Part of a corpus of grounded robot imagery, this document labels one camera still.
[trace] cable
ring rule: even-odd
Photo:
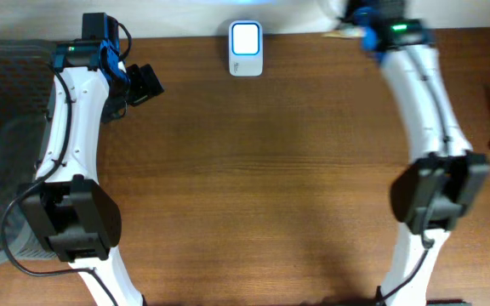
[[[419,231],[421,232],[421,244],[423,245],[423,248],[425,250],[430,250],[434,246],[434,243],[436,243],[434,239],[431,239],[426,236],[426,230],[429,227],[429,222],[432,219],[433,214],[434,214],[434,201],[430,199],[430,202],[426,207],[426,211],[424,212],[423,221],[419,225]]]
[[[60,152],[60,155],[58,156],[57,160],[53,160],[54,166],[48,171],[47,174],[43,175],[40,178],[37,178],[33,184],[24,192],[22,192],[20,195],[16,196],[10,204],[7,206],[7,209],[5,210],[5,213],[3,214],[3,217],[1,219],[0,223],[0,243],[1,243],[1,248],[3,249],[3,252],[5,255],[7,255],[7,258],[9,259],[9,262],[18,270],[21,272],[29,275],[29,276],[35,276],[35,277],[47,277],[47,276],[58,276],[58,275],[68,275],[68,274],[73,274],[73,273],[88,273],[89,275],[92,275],[94,279],[100,284],[101,288],[103,291],[107,294],[113,305],[118,306],[117,300],[112,296],[111,292],[107,288],[107,286],[103,283],[101,278],[95,273],[93,269],[88,269],[88,268],[82,268],[82,269],[63,269],[63,270],[57,270],[57,271],[52,271],[52,272],[34,272],[23,266],[21,263],[18,262],[18,260],[14,257],[13,253],[9,249],[9,243],[7,242],[7,236],[5,235],[5,221],[9,217],[10,212],[18,206],[25,198],[30,196],[34,191],[36,191],[48,178],[50,178],[60,167],[61,163],[64,160],[64,157],[67,152],[67,146],[69,144],[69,138],[71,137],[71,112],[72,112],[72,101],[71,101],[71,94],[69,92],[69,88],[67,88],[67,85],[64,81],[64,79],[61,77],[59,72],[55,71],[54,68],[51,65],[48,65],[48,68],[54,73],[56,78],[58,78],[58,81],[60,81],[61,86],[64,88],[64,91],[66,92],[66,103],[67,103],[67,121],[66,121],[66,134],[64,136],[64,143],[62,145],[62,149]]]
[[[120,26],[122,28],[124,33],[126,33],[126,37],[128,38],[128,48],[126,49],[126,51],[124,51],[123,54],[118,56],[118,61],[123,61],[128,57],[129,51],[132,49],[132,35],[128,32],[128,29],[126,29],[126,26],[124,26],[120,22],[118,23],[118,26]]]
[[[415,265],[415,269],[413,269],[412,274],[405,281],[403,281],[403,283],[401,283],[398,287],[396,287],[391,292],[387,293],[385,296],[383,296],[382,298],[380,298],[379,300],[377,300],[375,302],[376,306],[383,305],[383,303],[386,300],[388,300],[393,295],[397,294],[403,287],[407,286],[407,284],[409,284],[411,281],[413,281],[413,279],[415,278],[415,275],[417,275],[417,273],[423,267],[424,261],[426,260],[426,257],[429,255],[429,251],[430,251],[430,249],[425,249],[424,250],[423,255],[421,255],[420,260]]]
[[[449,142],[451,141],[451,138],[449,137],[446,129],[446,122],[445,122],[445,117],[443,116],[443,111],[442,111],[442,103],[438,99],[438,95],[436,94],[436,90],[430,83],[430,77],[426,75],[426,69],[421,65],[417,57],[415,56],[414,52],[410,47],[404,47],[404,50],[406,51],[407,55],[409,56],[409,59],[412,61],[413,65],[419,72],[419,75],[421,76],[421,81],[423,81],[426,85],[426,88],[434,100],[434,104],[436,105],[436,111],[438,113],[438,117],[440,118],[440,126],[442,128],[442,133],[443,133],[443,138],[442,142],[444,144],[444,150],[446,151],[447,156],[449,156]]]

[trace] glowing light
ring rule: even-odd
[[[405,31],[407,30],[407,25],[394,25],[392,26],[393,31]]]
[[[259,28],[255,24],[236,24],[232,27],[234,54],[253,55],[259,52]]]

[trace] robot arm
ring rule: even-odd
[[[437,256],[470,211],[489,165],[471,153],[457,123],[429,31],[420,20],[403,18],[404,1],[363,3],[352,15],[367,29],[363,47],[376,55],[395,95],[411,164],[390,189],[399,234],[377,305],[425,306]]]
[[[101,122],[118,119],[128,105],[140,105],[163,88],[149,65],[124,67],[119,26],[106,14],[85,14],[83,38],[58,45],[54,114],[36,181],[48,177],[20,206],[45,250],[55,252],[73,269],[93,270],[79,274],[98,305],[112,304],[109,292],[117,304],[133,306],[145,301],[118,251],[122,230],[118,206],[98,184],[98,137]],[[62,153],[58,162],[56,156]]]

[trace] wooden table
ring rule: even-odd
[[[436,35],[457,118],[489,152],[490,29]],[[319,34],[266,37],[256,78],[230,76],[225,52],[222,37],[134,42],[128,62],[151,63],[167,92],[104,126],[98,154],[134,284],[150,305],[370,298],[396,241],[389,185],[407,166],[379,68],[359,42]],[[490,305],[490,179],[428,298]],[[0,304],[93,303],[76,275],[0,266]]]

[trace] green led light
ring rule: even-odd
[[[407,25],[394,25],[392,26],[393,31],[405,31],[407,30]]]

